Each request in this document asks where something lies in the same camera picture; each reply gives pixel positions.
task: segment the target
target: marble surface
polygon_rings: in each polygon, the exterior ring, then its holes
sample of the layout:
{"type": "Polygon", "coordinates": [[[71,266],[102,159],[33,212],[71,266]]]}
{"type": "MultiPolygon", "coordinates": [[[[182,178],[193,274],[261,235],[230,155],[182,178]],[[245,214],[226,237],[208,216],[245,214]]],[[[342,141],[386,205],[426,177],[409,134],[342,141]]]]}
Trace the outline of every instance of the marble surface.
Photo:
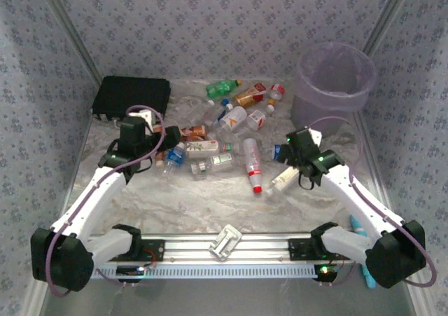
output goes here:
{"type": "MultiPolygon", "coordinates": [[[[238,90],[253,81],[244,81],[238,90]]],[[[261,80],[270,86],[273,80],[261,80]]],[[[294,130],[290,110],[293,101],[294,82],[282,83],[285,97],[276,105],[273,117],[255,135],[263,144],[283,143],[285,134],[294,130]]],[[[208,81],[172,81],[166,123],[180,125],[181,117],[189,104],[205,96],[208,81]]],[[[88,185],[97,163],[119,131],[112,123],[94,120],[81,157],[73,191],[68,205],[73,204],[88,185]]],[[[323,149],[333,149],[348,163],[357,156],[354,129],[343,125],[336,135],[323,139],[323,149]]],[[[344,206],[324,189],[302,190],[298,185],[290,189],[284,198],[274,202],[266,194],[254,195],[247,177],[244,161],[238,158],[238,166],[230,172],[209,175],[206,180],[195,181],[188,161],[171,181],[160,178],[155,166],[136,174],[104,212],[94,233],[105,233],[113,225],[122,223],[140,228],[143,233],[213,233],[226,224],[232,224],[242,232],[299,232],[310,231],[327,221],[349,227],[349,213],[344,206]]],[[[268,185],[285,168],[276,162],[264,160],[263,185],[268,185]]],[[[356,176],[365,186],[369,184],[368,172],[360,163],[356,176]]]]}

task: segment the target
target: trash bin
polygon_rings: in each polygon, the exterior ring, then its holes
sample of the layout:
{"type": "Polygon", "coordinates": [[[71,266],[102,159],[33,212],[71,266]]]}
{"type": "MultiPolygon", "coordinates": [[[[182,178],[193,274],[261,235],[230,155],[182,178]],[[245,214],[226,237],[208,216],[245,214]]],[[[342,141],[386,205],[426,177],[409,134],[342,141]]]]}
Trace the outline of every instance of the trash bin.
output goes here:
{"type": "MultiPolygon", "coordinates": [[[[347,118],[360,111],[374,88],[377,72],[372,60],[353,46],[327,42],[311,46],[297,64],[291,120],[297,129],[326,116],[347,118]]],[[[323,135],[341,123],[324,121],[314,126],[323,135]]]]}

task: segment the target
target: green bottle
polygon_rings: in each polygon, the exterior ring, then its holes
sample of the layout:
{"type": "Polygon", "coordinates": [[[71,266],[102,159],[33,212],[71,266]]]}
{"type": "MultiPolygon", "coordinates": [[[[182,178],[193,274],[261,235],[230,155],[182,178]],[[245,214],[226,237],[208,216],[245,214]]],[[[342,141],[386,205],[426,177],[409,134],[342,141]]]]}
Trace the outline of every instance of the green bottle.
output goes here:
{"type": "Polygon", "coordinates": [[[222,97],[232,92],[236,87],[241,85],[241,80],[221,80],[217,83],[211,83],[206,86],[207,97],[222,97]]]}

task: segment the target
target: blue bottle cap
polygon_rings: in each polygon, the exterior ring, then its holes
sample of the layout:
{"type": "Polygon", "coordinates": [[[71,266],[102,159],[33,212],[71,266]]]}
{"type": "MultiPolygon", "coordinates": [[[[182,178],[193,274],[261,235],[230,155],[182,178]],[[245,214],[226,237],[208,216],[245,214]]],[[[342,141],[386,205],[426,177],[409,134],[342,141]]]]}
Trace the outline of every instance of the blue bottle cap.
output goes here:
{"type": "Polygon", "coordinates": [[[280,148],[280,144],[274,144],[274,146],[272,147],[272,160],[277,160],[280,155],[280,148]]]}

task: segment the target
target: floral wallpaper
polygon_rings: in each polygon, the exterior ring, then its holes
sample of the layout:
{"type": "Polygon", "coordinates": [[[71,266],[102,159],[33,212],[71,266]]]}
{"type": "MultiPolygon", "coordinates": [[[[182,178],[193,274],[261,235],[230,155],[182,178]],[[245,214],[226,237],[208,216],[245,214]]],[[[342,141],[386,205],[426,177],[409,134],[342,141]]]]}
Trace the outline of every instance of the floral wallpaper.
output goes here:
{"type": "Polygon", "coordinates": [[[379,86],[365,110],[386,186],[426,230],[448,315],[448,0],[405,0],[374,55],[379,86]]]}
{"type": "Polygon", "coordinates": [[[60,213],[95,91],[44,0],[0,0],[0,315],[20,309],[29,238],[60,213]]]}
{"type": "Polygon", "coordinates": [[[63,0],[103,74],[291,76],[300,49],[362,48],[386,0],[63,0]]]}

